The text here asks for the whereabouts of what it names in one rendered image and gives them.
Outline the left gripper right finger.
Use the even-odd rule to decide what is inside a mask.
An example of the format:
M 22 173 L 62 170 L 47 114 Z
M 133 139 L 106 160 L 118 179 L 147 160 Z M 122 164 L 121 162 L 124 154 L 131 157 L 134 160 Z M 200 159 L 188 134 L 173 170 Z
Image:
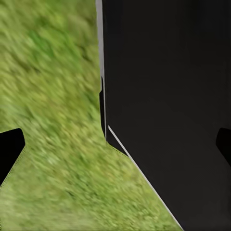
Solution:
M 227 163 L 231 166 L 231 130 L 219 128 L 216 146 Z

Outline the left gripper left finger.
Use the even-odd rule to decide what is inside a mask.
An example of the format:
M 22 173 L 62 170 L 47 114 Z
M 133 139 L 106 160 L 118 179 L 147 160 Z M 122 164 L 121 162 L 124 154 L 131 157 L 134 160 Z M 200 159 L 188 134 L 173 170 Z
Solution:
M 25 147 L 20 128 L 0 133 L 0 186 Z

